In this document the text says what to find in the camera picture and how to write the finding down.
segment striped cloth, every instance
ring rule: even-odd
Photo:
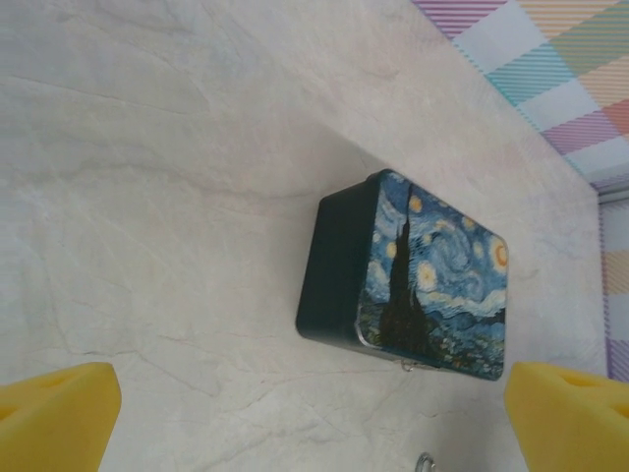
[[[629,201],[600,206],[607,369],[629,382]]]
[[[629,0],[413,0],[595,188],[629,182]]]

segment yellow sponge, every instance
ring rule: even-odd
[[[120,402],[105,363],[0,387],[0,470],[98,470]]]
[[[531,472],[629,471],[629,384],[517,363],[504,398]]]

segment marble surface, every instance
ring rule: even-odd
[[[594,191],[407,0],[9,0],[0,382],[123,391],[102,470],[525,470],[497,383],[294,328],[317,201],[393,167],[503,236],[507,373],[604,372]]]

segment cypress tree painting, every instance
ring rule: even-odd
[[[502,373],[504,241],[413,185],[381,175],[358,328],[372,346],[497,379]]]

